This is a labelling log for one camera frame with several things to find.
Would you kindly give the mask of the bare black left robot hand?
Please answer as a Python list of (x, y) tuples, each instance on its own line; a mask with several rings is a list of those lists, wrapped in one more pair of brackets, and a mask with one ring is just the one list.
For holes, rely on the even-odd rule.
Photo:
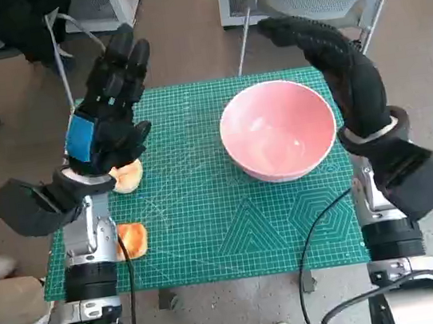
[(133, 27), (114, 32), (93, 63), (86, 93), (73, 110), (66, 133), (66, 158), (82, 176), (99, 176), (131, 164), (146, 150), (152, 124), (134, 122), (133, 106), (145, 91), (150, 44), (135, 41)]

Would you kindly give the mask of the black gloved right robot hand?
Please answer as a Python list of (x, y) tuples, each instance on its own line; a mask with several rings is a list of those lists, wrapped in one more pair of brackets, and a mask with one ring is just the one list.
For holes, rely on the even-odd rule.
[(338, 29), (298, 17), (266, 18), (257, 23), (260, 34), (278, 47), (296, 46), (328, 83), (344, 124), (366, 139), (387, 127), (391, 116), (378, 69)]

